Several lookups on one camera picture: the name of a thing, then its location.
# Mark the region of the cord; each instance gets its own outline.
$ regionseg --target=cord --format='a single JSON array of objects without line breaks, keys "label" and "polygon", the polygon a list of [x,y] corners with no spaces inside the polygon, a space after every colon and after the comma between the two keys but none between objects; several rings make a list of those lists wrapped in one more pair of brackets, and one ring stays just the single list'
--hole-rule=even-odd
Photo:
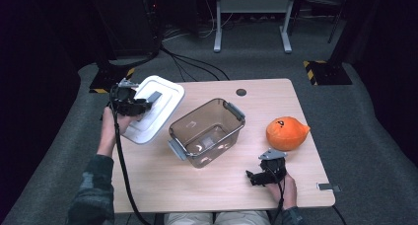
[{"label": "cord", "polygon": [[125,225],[128,225],[128,224],[129,224],[129,221],[130,221],[130,218],[131,218],[131,217],[132,217],[132,214],[129,214],[128,219],[126,220]]},{"label": "cord", "polygon": [[337,207],[335,205],[332,205],[332,208],[335,210],[335,212],[338,214],[338,216],[341,218],[342,224],[347,225],[345,222],[344,217],[341,215],[341,213],[338,211]]},{"label": "cord", "polygon": [[122,174],[123,174],[123,178],[125,180],[125,187],[126,187],[126,193],[128,195],[129,201],[132,205],[133,211],[135,213],[135,215],[138,217],[139,221],[141,221],[143,224],[145,225],[151,225],[150,223],[148,223],[141,215],[141,213],[139,212],[135,200],[132,196],[132,191],[130,188],[130,182],[129,182],[129,177],[128,177],[128,173],[126,171],[126,164],[125,164],[125,159],[123,157],[123,152],[122,152],[122,146],[121,146],[121,142],[120,142],[120,132],[119,132],[119,124],[117,123],[117,112],[114,110],[113,108],[113,103],[112,103],[112,99],[111,96],[113,96],[113,91],[115,89],[116,86],[112,86],[110,89],[110,93],[109,93],[109,106],[111,109],[111,112],[113,114],[113,122],[114,122],[114,132],[115,132],[115,136],[116,136],[116,147],[117,147],[117,154],[119,156],[119,161],[120,161],[120,167],[122,168]]},{"label": "cord", "polygon": [[178,70],[179,70],[179,72],[180,72],[180,75],[181,75],[181,78],[182,78],[182,80],[185,82],[185,79],[184,79],[184,76],[182,75],[182,73],[181,73],[181,70],[185,73],[185,74],[187,74],[190,78],[192,78],[194,81],[197,81],[195,78],[193,78],[190,74],[188,74],[187,73],[187,71],[179,64],[179,61],[181,61],[181,62],[183,62],[183,63],[186,63],[186,64],[188,64],[188,65],[190,65],[190,66],[193,66],[193,67],[196,67],[196,68],[199,68],[199,69],[201,69],[201,70],[204,70],[204,71],[206,71],[207,73],[209,73],[209,74],[211,74],[213,77],[215,77],[216,78],[216,80],[220,80],[219,78],[218,78],[218,76],[216,76],[213,72],[211,72],[210,70],[208,70],[208,69],[206,69],[205,67],[202,67],[202,66],[199,66],[199,65],[196,65],[196,64],[194,64],[194,63],[192,63],[192,62],[190,62],[190,61],[194,61],[194,62],[197,62],[197,63],[201,63],[201,64],[204,64],[204,65],[208,65],[208,66],[210,66],[210,67],[212,67],[212,68],[215,68],[215,69],[217,69],[218,71],[220,71],[224,76],[225,76],[225,78],[227,79],[227,80],[230,80],[230,78],[228,77],[228,75],[222,70],[222,69],[220,69],[220,68],[218,68],[218,67],[216,67],[216,66],[214,66],[214,65],[212,65],[212,64],[209,64],[209,63],[207,63],[207,62],[204,62],[204,61],[201,61],[201,60],[197,60],[197,59],[193,59],[193,58],[190,58],[190,57],[187,57],[187,56],[184,56],[184,55],[179,55],[179,54],[175,54],[175,53],[172,53],[172,52],[170,52],[169,50],[167,50],[163,45],[161,45],[161,47],[160,47],[160,50],[161,51],[163,51],[164,53],[166,53],[166,54],[168,54],[172,59],[173,59],[173,61],[174,61],[174,63],[175,63],[175,65],[177,66],[177,68],[178,68]]},{"label": "cord", "polygon": [[208,8],[208,11],[209,11],[209,14],[210,14],[210,17],[211,17],[211,20],[212,20],[212,28],[211,28],[209,34],[207,34],[204,37],[200,37],[200,38],[208,38],[216,30],[215,29],[215,20],[213,19],[213,14],[212,14],[212,10],[210,9],[209,2],[208,2],[208,0],[205,0],[205,2],[206,2],[206,7]]},{"label": "cord", "polygon": [[127,68],[133,68],[133,67],[137,67],[139,65],[145,64],[148,61],[154,59],[156,56],[158,55],[158,51],[155,52],[151,52],[149,53],[144,59],[142,60],[138,60],[138,61],[134,61],[132,63],[128,63],[128,64],[122,64],[122,65],[115,65],[115,64],[110,64],[112,67],[115,68],[123,68],[123,69],[127,69]]},{"label": "cord", "polygon": [[274,218],[271,220],[271,224],[274,224],[276,222],[276,220],[277,220],[277,217],[279,216],[279,213],[282,212],[283,202],[284,202],[283,194],[285,193],[286,181],[283,178],[283,180],[282,180],[283,181],[283,187],[282,187],[280,185],[279,179],[276,177],[276,175],[274,174],[274,172],[269,167],[267,167],[267,169],[268,169],[268,171],[270,171],[271,175],[273,176],[274,183],[277,184],[279,186],[279,189],[280,189],[280,199],[279,199],[279,204],[277,206],[277,212],[276,212],[276,215],[274,216]]}]

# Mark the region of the person's right hand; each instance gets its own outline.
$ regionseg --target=person's right hand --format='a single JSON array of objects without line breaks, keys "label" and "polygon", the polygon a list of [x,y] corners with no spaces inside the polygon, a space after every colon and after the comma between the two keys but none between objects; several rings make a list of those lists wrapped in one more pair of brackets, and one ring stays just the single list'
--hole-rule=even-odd
[{"label": "person's right hand", "polygon": [[[298,191],[296,188],[295,180],[289,174],[286,174],[285,178],[282,180],[282,182],[280,182],[280,185],[284,189],[283,210],[297,206],[296,198],[297,198]],[[279,200],[281,198],[279,185],[267,184],[265,186],[270,190],[271,194],[273,195],[274,200],[277,203],[279,203]]]},{"label": "person's right hand", "polygon": [[[135,116],[128,116],[128,115],[117,115],[117,124],[119,125],[119,133],[123,134],[129,123],[134,120],[140,120],[142,114],[138,114]],[[114,131],[114,118],[113,113],[109,107],[104,108],[103,119],[102,119],[102,134],[101,134],[101,141],[99,143],[98,154],[105,155],[111,158],[116,135]]]}]

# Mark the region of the black cable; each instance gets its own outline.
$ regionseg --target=black cable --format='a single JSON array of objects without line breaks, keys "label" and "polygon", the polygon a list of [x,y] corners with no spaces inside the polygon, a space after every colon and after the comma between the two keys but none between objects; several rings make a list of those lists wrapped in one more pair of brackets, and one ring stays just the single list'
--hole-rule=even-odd
[{"label": "black cable", "polygon": [[115,86],[113,86],[110,89],[110,93],[109,93],[110,104],[109,104],[109,106],[110,106],[111,112],[113,114],[114,133],[115,133],[115,136],[116,136],[115,138],[116,138],[117,154],[119,156],[120,167],[122,168],[122,174],[123,174],[123,178],[125,180],[126,193],[128,195],[128,198],[129,198],[129,201],[130,201],[131,206],[133,208],[133,211],[134,211],[135,215],[138,217],[139,221],[141,221],[145,225],[151,225],[150,223],[148,223],[141,216],[141,213],[139,212],[139,210],[136,206],[135,200],[132,196],[132,191],[131,191],[130,183],[129,183],[129,177],[128,177],[128,173],[126,171],[125,159],[123,157],[122,146],[121,146],[121,142],[120,142],[119,124],[117,123],[117,112],[113,108],[113,103],[112,103],[112,98],[111,98],[111,96],[113,96],[114,88],[115,88]]},{"label": "black cable", "polygon": [[130,221],[130,218],[132,217],[132,214],[129,214],[129,216],[128,216],[128,220],[126,220],[126,225],[128,225],[129,224],[129,221]]},{"label": "black cable", "polygon": [[145,57],[145,59],[142,59],[142,60],[134,61],[128,64],[121,64],[121,65],[115,65],[115,64],[110,63],[110,65],[116,69],[133,68],[133,67],[137,67],[139,65],[147,63],[148,61],[154,59],[157,55],[158,55],[158,51],[155,51],[147,55],[147,57]]},{"label": "black cable", "polygon": [[228,75],[223,71],[223,70],[221,70],[220,68],[218,68],[218,67],[216,67],[216,66],[214,66],[214,65],[212,65],[212,64],[209,64],[209,63],[207,63],[207,62],[204,62],[204,61],[201,61],[201,60],[197,60],[197,59],[193,59],[193,58],[190,58],[190,57],[187,57],[187,56],[184,56],[184,55],[179,55],[179,54],[175,54],[175,53],[172,53],[171,51],[169,51],[169,50],[167,50],[163,45],[161,45],[161,47],[160,47],[160,50],[161,51],[163,51],[164,53],[166,53],[166,54],[168,54],[169,56],[171,56],[172,57],[172,59],[174,60],[174,62],[175,62],[175,65],[177,66],[177,68],[179,69],[179,71],[180,71],[180,74],[181,74],[181,70],[183,70],[184,71],[184,73],[186,73],[188,76],[190,76],[185,70],[184,70],[184,68],[183,67],[181,67],[181,65],[179,65],[179,63],[177,62],[177,61],[181,61],[181,62],[183,62],[183,63],[186,63],[186,64],[188,64],[188,65],[190,65],[190,66],[193,66],[193,67],[196,67],[196,68],[199,68],[199,69],[201,69],[201,70],[204,70],[204,71],[206,71],[206,72],[208,72],[209,74],[211,74],[212,76],[214,76],[218,81],[220,80],[214,73],[212,73],[211,71],[209,71],[208,69],[206,69],[206,68],[204,68],[204,67],[202,67],[202,66],[198,66],[198,65],[196,65],[196,64],[193,64],[193,63],[191,63],[191,62],[189,62],[189,61],[187,61],[187,60],[191,60],[191,61],[195,61],[195,62],[198,62],[198,63],[201,63],[201,64],[204,64],[204,65],[208,65],[208,66],[210,66],[210,67],[212,67],[212,68],[215,68],[215,69],[217,69],[218,71],[220,71],[225,77],[226,77],[226,79],[227,80],[230,80],[230,78],[228,77]]},{"label": "black cable", "polygon": [[277,220],[277,217],[282,212],[283,202],[284,202],[283,194],[285,193],[286,181],[285,181],[284,178],[282,179],[282,181],[283,181],[283,187],[282,187],[280,185],[279,179],[276,177],[276,175],[274,174],[274,172],[269,167],[267,167],[267,169],[268,169],[268,171],[270,171],[271,175],[273,176],[274,183],[277,184],[279,186],[279,189],[280,189],[280,199],[279,199],[279,204],[277,205],[277,213],[274,216],[274,218],[270,221],[271,224],[274,224],[276,222],[276,220]]},{"label": "black cable", "polygon": [[337,209],[337,207],[335,205],[332,205],[332,208],[335,210],[335,212],[337,212],[338,216],[341,218],[341,221],[344,225],[347,225],[347,223],[345,222],[344,217],[341,215],[341,213],[339,212],[339,210]]},{"label": "black cable", "polygon": [[161,50],[162,50],[163,52],[165,52],[166,54],[170,55],[170,56],[172,57],[172,59],[175,61],[176,65],[177,65],[177,68],[181,68],[181,69],[182,69],[185,73],[187,73],[187,72],[184,70],[184,68],[180,67],[180,65],[178,64],[178,62],[176,62],[177,60],[182,61],[182,62],[184,62],[184,63],[186,63],[186,64],[189,64],[189,65],[191,65],[191,66],[194,66],[194,67],[196,67],[196,68],[199,68],[199,69],[201,69],[201,70],[204,70],[204,71],[208,72],[209,74],[211,74],[213,77],[215,77],[217,80],[219,80],[219,78],[218,78],[218,77],[217,77],[214,73],[210,72],[209,70],[207,70],[207,69],[205,69],[205,68],[203,68],[203,67],[197,66],[197,65],[195,65],[195,64],[192,64],[192,63],[190,63],[190,62],[187,62],[187,61],[185,61],[185,60],[183,60],[183,59],[179,58],[177,54],[174,54],[174,53],[172,53],[172,52],[168,51],[168,50],[167,50],[167,49],[165,49],[164,47],[162,47],[162,48],[161,48]]}]

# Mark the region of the orange object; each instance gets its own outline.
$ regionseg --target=orange object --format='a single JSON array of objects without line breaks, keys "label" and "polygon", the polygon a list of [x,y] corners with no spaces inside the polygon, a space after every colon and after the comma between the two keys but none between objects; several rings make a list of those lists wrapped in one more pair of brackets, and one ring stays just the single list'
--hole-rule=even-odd
[{"label": "orange object", "polygon": [[280,151],[298,148],[311,128],[290,116],[275,118],[267,125],[266,136],[270,145]]}]

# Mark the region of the white plastic lid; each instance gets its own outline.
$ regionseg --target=white plastic lid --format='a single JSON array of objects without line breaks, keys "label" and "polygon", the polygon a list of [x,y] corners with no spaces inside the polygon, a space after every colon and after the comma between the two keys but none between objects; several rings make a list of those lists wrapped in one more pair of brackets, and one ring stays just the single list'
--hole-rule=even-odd
[{"label": "white plastic lid", "polygon": [[184,89],[178,84],[153,75],[146,78],[135,91],[135,99],[148,99],[156,91],[162,94],[152,108],[144,113],[142,119],[131,122],[123,134],[137,144],[145,144],[154,138],[170,118],[184,97]]}]

